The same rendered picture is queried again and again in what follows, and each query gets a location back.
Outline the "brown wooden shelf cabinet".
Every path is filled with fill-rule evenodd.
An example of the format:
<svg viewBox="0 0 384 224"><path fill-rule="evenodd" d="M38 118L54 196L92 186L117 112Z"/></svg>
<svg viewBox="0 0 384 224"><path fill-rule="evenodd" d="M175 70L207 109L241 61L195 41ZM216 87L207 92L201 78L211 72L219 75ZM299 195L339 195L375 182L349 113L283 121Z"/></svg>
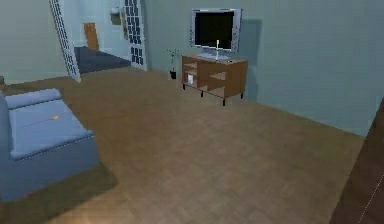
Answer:
<svg viewBox="0 0 384 224"><path fill-rule="evenodd" d="M216 61L199 56L182 56L182 87L197 89L200 95L205 93L222 99L239 95L243 98L246 86L248 61L234 59ZM193 76L193 84L188 83L188 75Z"/></svg>

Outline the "small potted house plant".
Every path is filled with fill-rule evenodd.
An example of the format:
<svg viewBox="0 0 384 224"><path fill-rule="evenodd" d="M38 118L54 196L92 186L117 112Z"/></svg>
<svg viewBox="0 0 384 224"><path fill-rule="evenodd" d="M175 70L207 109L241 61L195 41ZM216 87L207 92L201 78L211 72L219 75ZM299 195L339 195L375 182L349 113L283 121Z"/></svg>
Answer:
<svg viewBox="0 0 384 224"><path fill-rule="evenodd" d="M177 48L174 48L174 49L168 49L167 52L170 54L170 58L171 58L171 69L170 69L169 73L170 73L171 78L175 79L177 76L176 58L177 58L177 55L179 53L179 50Z"/></svg>

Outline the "silver framed television set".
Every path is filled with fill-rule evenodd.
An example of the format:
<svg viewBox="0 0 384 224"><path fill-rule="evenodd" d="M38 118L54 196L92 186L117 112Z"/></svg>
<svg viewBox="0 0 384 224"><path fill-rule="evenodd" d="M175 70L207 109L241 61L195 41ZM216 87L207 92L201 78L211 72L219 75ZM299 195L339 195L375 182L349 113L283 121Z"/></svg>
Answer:
<svg viewBox="0 0 384 224"><path fill-rule="evenodd" d="M202 53L201 57L216 57L216 40L219 44L219 61L229 59L225 52L237 53L240 40L242 9L195 8L190 17L190 45L214 50L214 54Z"/></svg>

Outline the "white glass-paned room door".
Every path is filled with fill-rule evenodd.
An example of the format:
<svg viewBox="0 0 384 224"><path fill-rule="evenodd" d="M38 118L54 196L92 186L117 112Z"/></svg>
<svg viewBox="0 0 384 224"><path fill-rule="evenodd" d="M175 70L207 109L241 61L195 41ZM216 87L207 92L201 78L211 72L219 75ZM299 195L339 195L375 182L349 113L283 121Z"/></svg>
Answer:
<svg viewBox="0 0 384 224"><path fill-rule="evenodd" d="M67 34L59 0L48 0L68 74L78 83L81 76L73 43Z"/></svg>
<svg viewBox="0 0 384 224"><path fill-rule="evenodd" d="M131 65L146 71L147 60L141 0L124 0L123 9L130 46Z"/></svg>

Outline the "orange-brown room door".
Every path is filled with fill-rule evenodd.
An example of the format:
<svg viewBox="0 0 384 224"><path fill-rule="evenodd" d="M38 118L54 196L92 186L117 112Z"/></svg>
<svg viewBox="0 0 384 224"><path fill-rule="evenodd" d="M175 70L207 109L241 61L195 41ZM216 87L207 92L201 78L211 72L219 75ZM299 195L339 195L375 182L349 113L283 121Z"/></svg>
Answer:
<svg viewBox="0 0 384 224"><path fill-rule="evenodd" d="M95 24L84 23L83 26L84 26L84 32L85 32L88 48L93 51L98 51L99 43L98 43Z"/></svg>

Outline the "blue sofa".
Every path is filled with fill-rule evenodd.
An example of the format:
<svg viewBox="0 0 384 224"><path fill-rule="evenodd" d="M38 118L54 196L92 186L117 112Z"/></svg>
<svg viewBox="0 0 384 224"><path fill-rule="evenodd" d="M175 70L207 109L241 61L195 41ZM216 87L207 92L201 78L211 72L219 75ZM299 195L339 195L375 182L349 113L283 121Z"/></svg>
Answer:
<svg viewBox="0 0 384 224"><path fill-rule="evenodd" d="M0 91L0 201L9 202L94 167L94 133L57 89Z"/></svg>

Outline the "dark brown wooden furniture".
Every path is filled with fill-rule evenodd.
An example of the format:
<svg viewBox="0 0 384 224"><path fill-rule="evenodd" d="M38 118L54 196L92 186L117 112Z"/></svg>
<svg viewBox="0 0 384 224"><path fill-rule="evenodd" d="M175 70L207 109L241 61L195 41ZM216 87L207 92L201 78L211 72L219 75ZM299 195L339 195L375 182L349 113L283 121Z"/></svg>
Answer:
<svg viewBox="0 0 384 224"><path fill-rule="evenodd" d="M384 97L329 224L384 224Z"/></svg>

